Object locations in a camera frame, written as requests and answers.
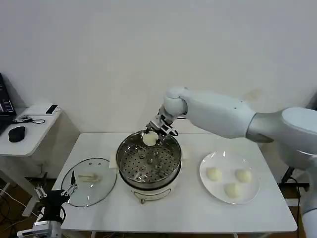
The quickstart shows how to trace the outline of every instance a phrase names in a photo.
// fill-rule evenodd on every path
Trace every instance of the laptop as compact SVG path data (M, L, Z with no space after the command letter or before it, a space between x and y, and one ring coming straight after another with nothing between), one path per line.
M0 134L11 124L16 117L16 111L12 105L9 93L5 87L0 73Z

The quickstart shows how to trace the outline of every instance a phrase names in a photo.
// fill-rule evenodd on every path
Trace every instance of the glass lid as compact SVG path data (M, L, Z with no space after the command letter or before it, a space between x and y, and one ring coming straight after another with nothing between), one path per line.
M61 189L69 188L73 171L77 189L68 203L75 207L89 207L100 202L108 196L116 182L116 173L109 168L109 160L91 158L78 163L67 172Z

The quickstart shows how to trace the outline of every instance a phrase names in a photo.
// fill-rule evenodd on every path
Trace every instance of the white cooker base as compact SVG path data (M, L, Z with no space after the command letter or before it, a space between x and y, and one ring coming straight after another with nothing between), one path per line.
M134 195L134 197L136 199L138 199L143 204L146 201L159 200L159 199L162 199L162 198L168 196L176 187L180 172L181 171L179 171L177 177L169 185L167 185L163 188L157 189L157 190L144 191L144 190L139 190L139 189L130 187L128 184L126 184L126 185L130 189L130 191Z

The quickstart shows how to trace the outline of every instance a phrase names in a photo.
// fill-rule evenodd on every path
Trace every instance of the robotic arm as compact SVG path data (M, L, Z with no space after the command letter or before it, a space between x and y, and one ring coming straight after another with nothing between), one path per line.
M62 230L60 226L66 218L66 212L62 204L70 199L70 196L76 189L77 184L74 171L72 172L70 187L67 190L51 190L46 193L42 185L39 184L35 188L35 191L45 208L43 216L33 224L31 229L19 231L17 234L10 236L10 238L25 238L29 236L34 238L61 238ZM60 216L61 210L64 214L63 218Z
M225 138L245 137L254 142L279 142L282 159L292 167L306 170L310 192L302 206L307 237L317 233L311 222L317 219L317 112L305 108L286 108L275 113L256 113L243 101L208 91L171 88L164 96L158 114L147 125L160 136L178 135L172 123L184 116L193 125Z

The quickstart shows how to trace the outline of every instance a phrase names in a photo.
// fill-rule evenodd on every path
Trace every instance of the white table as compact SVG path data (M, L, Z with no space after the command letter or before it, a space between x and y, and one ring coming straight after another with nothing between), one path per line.
M79 136L53 189L60 189L69 169L87 158L109 159L128 134L83 133ZM257 145L246 139L212 134L180 134L189 153L176 189L166 198L140 204L120 175L103 201L85 208L65 204L65 230L161 233L289 232L297 226ZM257 197L247 205L226 204L204 188L199 177L203 157L215 150L245 156L261 177Z
M17 116L19 119L21 116L25 115L25 109L22 113ZM32 116L33 119L45 119L44 124L34 124L34 123L21 123L21 124L12 124L10 125L1 135L0 135L0 170L2 172L2 178L6 182L14 182L23 188L27 193L32 195L32 199L28 203L28 208L23 213L24 216L30 214L30 209L35 205L37 201L37 195L34 191L33 185L22 176L15 168L15 164L11 162L12 156L18 157L27 157L34 153L38 148L43 138L46 136L52 125L55 123L61 111L54 113L51 116ZM25 137L23 140L11 143L9 141L8 133L11 129L24 126Z

